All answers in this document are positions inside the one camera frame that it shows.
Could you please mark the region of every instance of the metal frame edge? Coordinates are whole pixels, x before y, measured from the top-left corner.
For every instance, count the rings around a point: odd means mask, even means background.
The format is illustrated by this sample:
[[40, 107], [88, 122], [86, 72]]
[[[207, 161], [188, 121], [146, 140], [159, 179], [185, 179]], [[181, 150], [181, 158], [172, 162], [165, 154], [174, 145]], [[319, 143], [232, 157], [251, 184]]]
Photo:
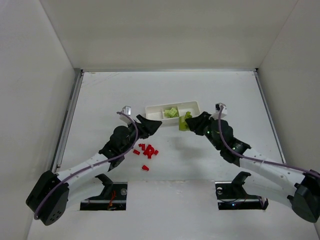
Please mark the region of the metal frame edge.
[[84, 71], [80, 68], [74, 68], [75, 76], [74, 76], [74, 83], [72, 86], [72, 90], [70, 93], [68, 105], [66, 107], [66, 111], [64, 114], [64, 119], [61, 127], [61, 131], [59, 134], [59, 138], [55, 147], [55, 152], [53, 156], [53, 160], [50, 166], [50, 170], [55, 173], [61, 166], [62, 159], [65, 153], [67, 139], [72, 123], [72, 119], [74, 117], [76, 104], [78, 101], [80, 88], [82, 84], [82, 80], [84, 77]]
[[254, 72], [254, 68], [84, 68], [84, 73], [105, 72]]
[[259, 91], [260, 91], [260, 95], [262, 97], [262, 101], [263, 101], [266, 113], [267, 113], [268, 118], [269, 118], [269, 122], [271, 124], [273, 135], [274, 135], [274, 138], [275, 138], [275, 141], [276, 141], [276, 145], [277, 145], [279, 153], [281, 155], [281, 160], [285, 164], [286, 163], [286, 159], [285, 159], [285, 156], [284, 156], [284, 152], [282, 150], [282, 147], [281, 147], [281, 144], [280, 144], [280, 141], [279, 141], [279, 137], [278, 137], [278, 134], [277, 134], [277, 131], [276, 131], [276, 128], [275, 128], [274, 121], [273, 121], [273, 119], [271, 117], [271, 113], [270, 113], [270, 110], [269, 110], [269, 107], [268, 107], [268, 104], [267, 104], [267, 100], [266, 100], [264, 91], [262, 89], [261, 82], [259, 80], [258, 72], [257, 72], [257, 70], [254, 70], [253, 73], [254, 73], [254, 77], [255, 77], [255, 80], [256, 80], [256, 84], [258, 85], [258, 88], [259, 88]]

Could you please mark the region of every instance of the white enclosure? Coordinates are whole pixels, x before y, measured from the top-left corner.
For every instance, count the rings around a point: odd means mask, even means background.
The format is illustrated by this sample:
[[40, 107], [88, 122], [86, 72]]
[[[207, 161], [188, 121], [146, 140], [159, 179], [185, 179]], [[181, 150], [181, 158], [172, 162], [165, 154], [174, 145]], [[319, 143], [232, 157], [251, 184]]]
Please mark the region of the white enclosure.
[[[214, 111], [215, 103], [225, 103], [228, 108], [225, 119], [235, 136], [274, 161], [282, 162], [253, 71], [87, 72], [61, 170], [82, 163], [105, 145], [114, 128], [124, 124], [116, 115], [124, 105], [130, 104], [131, 114], [136, 116], [145, 113], [145, 106], [194, 99], [201, 111], [209, 113]], [[149, 160], [142, 154], [129, 152], [116, 169], [106, 173], [115, 182], [128, 181], [125, 212], [93, 212], [87, 219], [88, 212], [80, 212], [78, 203], [49, 227], [33, 221], [29, 239], [85, 240], [88, 236], [102, 235], [110, 239], [130, 236], [134, 240], [209, 240], [215, 235], [225, 240], [253, 240], [257, 236], [260, 240], [318, 238], [312, 223], [276, 202], [271, 202], [266, 212], [219, 211], [214, 181], [232, 181], [240, 171], [250, 171], [224, 161], [205, 137], [179, 131], [174, 124], [160, 127], [155, 135], [139, 143], [152, 144], [159, 154]], [[150, 171], [143, 171], [142, 165], [147, 165]], [[76, 221], [72, 228], [60, 230], [71, 218], [82, 222]], [[269, 227], [258, 227], [261, 224], [277, 226], [274, 237], [269, 234]], [[226, 231], [226, 228], [237, 230]]]

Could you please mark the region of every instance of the cable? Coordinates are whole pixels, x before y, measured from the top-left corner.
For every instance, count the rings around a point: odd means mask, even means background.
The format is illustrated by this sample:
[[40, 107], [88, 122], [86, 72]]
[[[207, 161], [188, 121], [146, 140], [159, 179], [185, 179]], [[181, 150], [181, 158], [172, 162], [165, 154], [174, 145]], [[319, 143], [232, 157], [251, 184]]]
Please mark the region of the cable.
[[237, 201], [239, 198], [235, 199], [235, 200], [232, 200], [232, 201], [223, 201], [221, 199], [218, 199], [220, 200], [221, 202], [224, 202], [224, 203], [234, 203], [235, 201]]
[[221, 114], [222, 114], [222, 110], [224, 109], [224, 106], [220, 106], [220, 111], [219, 111], [219, 116], [218, 116], [218, 127], [219, 127], [219, 134], [220, 134], [220, 138], [224, 144], [224, 146], [235, 156], [239, 157], [239, 158], [242, 158], [242, 159], [248, 159], [248, 160], [251, 160], [251, 161], [256, 161], [256, 162], [259, 162], [259, 163], [264, 163], [264, 164], [269, 164], [269, 165], [274, 165], [274, 166], [279, 166], [279, 167], [284, 167], [284, 168], [288, 168], [288, 169], [294, 169], [294, 170], [297, 170], [297, 171], [300, 171], [300, 172], [303, 172], [303, 173], [307, 173], [307, 174], [310, 174], [316, 178], [319, 178], [320, 179], [320, 175], [315, 173], [315, 172], [312, 172], [312, 171], [309, 171], [309, 170], [306, 170], [306, 169], [303, 169], [303, 168], [300, 168], [300, 167], [297, 167], [297, 166], [289, 166], [289, 165], [286, 165], [286, 164], [282, 164], [282, 163], [278, 163], [278, 162], [273, 162], [273, 161], [265, 161], [265, 160], [261, 160], [261, 159], [257, 159], [257, 158], [253, 158], [253, 157], [249, 157], [249, 156], [244, 156], [244, 155], [241, 155], [239, 153], [237, 153], [236, 151], [234, 151], [231, 147], [229, 147], [229, 145], [227, 144], [223, 134], [222, 134], [222, 128], [221, 128]]
[[[120, 155], [115, 156], [115, 157], [112, 157], [112, 158], [110, 158], [110, 159], [107, 159], [107, 160], [104, 160], [104, 161], [95, 163], [95, 164], [93, 164], [93, 167], [96, 167], [96, 166], [99, 166], [99, 165], [101, 165], [101, 164], [108, 163], [108, 162], [111, 162], [111, 161], [114, 161], [114, 160], [116, 160], [116, 159], [118, 159], [118, 158], [123, 157], [123, 156], [126, 155], [131, 149], [134, 148], [134, 146], [135, 146], [135, 144], [136, 144], [136, 142], [137, 142], [137, 140], [138, 140], [138, 127], [137, 127], [135, 121], [134, 121], [130, 116], [124, 114], [123, 112], [118, 111], [117, 114], [125, 116], [125, 117], [126, 117], [127, 119], [129, 119], [130, 122], [133, 124], [133, 126], [134, 126], [134, 128], [135, 128], [135, 139], [134, 139], [134, 142], [133, 142], [132, 146], [129, 147], [128, 150], [125, 151], [124, 153], [121, 153]], [[45, 202], [48, 200], [48, 198], [54, 193], [54, 191], [55, 191], [58, 187], [60, 187], [62, 184], [64, 184], [66, 181], [68, 181], [69, 179], [73, 178], [74, 176], [76, 176], [76, 175], [78, 175], [78, 174], [80, 174], [80, 173], [82, 173], [82, 172], [84, 172], [84, 171], [86, 171], [86, 170], [88, 170], [88, 169], [91, 169], [91, 167], [92, 167], [92, 166], [87, 166], [87, 167], [84, 167], [84, 168], [82, 168], [82, 169], [80, 169], [80, 170], [72, 173], [70, 176], [66, 177], [66, 178], [63, 179], [61, 182], [59, 182], [54, 188], [52, 188], [52, 190], [43, 198], [43, 200], [40, 202], [40, 204], [38, 205], [38, 207], [37, 207], [36, 210], [34, 211], [34, 216], [33, 216], [33, 218], [34, 218], [35, 220], [39, 220], [39, 216], [38, 216], [38, 215], [39, 215], [39, 212], [40, 212], [41, 208], [43, 207], [43, 205], [45, 204]]]
[[249, 197], [249, 196], [246, 195], [246, 196], [245, 196], [245, 199], [237, 205], [237, 206], [238, 206], [238, 208], [237, 208], [238, 210], [240, 209], [240, 205], [242, 205], [243, 203], [245, 203], [245, 201], [248, 199], [248, 197]]
[[261, 208], [263, 209], [264, 208], [264, 202], [262, 201], [262, 196], [258, 196], [258, 199], [259, 199], [259, 203], [261, 205]]
[[88, 203], [86, 205], [84, 205], [84, 207], [87, 207], [90, 204], [90, 198], [86, 199], [88, 201]]
[[106, 208], [107, 210], [109, 210], [109, 208], [112, 206], [112, 201], [115, 199], [115, 197], [116, 197], [116, 191], [113, 190], [113, 192], [112, 192], [112, 194], [111, 194], [111, 199], [110, 199], [110, 201], [109, 201], [109, 205], [108, 205], [108, 207]]

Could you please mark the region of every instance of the white wall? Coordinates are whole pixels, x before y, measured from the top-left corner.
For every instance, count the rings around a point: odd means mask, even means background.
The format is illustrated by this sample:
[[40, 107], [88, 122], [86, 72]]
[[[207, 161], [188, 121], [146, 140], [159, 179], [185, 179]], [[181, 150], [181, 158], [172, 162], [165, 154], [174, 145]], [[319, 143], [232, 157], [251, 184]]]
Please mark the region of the white wall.
[[[115, 112], [125, 104], [130, 103], [135, 116], [144, 113], [145, 106], [182, 100], [197, 100], [202, 111], [210, 111], [212, 103], [222, 101], [228, 106], [226, 120], [235, 136], [281, 161], [252, 71], [86, 72], [61, 169], [82, 163], [105, 144], [120, 123]], [[33, 221], [28, 239], [318, 239], [312, 223], [276, 202], [271, 202], [266, 212], [219, 211], [211, 180], [230, 181], [247, 170], [223, 161], [205, 137], [178, 131], [175, 125], [161, 127], [139, 142], [151, 144], [159, 155], [150, 160], [130, 152], [119, 167], [107, 173], [113, 181], [129, 181], [126, 211], [78, 211], [78, 204], [50, 226]], [[142, 171], [143, 165], [150, 171]]]
[[27, 237], [26, 198], [52, 159], [73, 68], [38, 0], [0, 0], [0, 239]]
[[257, 68], [297, 0], [41, 0], [74, 67]]
[[318, 172], [319, 24], [320, 1], [299, 0], [258, 71], [287, 162]]

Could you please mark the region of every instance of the orange wire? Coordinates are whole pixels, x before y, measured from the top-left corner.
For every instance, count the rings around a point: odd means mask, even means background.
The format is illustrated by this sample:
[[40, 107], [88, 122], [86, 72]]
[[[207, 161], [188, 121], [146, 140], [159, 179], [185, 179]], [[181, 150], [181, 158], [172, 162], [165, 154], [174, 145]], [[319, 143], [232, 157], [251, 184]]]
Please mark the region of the orange wire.
[[116, 191], [113, 190], [113, 192], [111, 194], [111, 199], [110, 199], [110, 202], [109, 202], [109, 205], [108, 205], [107, 209], [112, 206], [112, 201], [115, 199], [115, 197], [116, 197]]

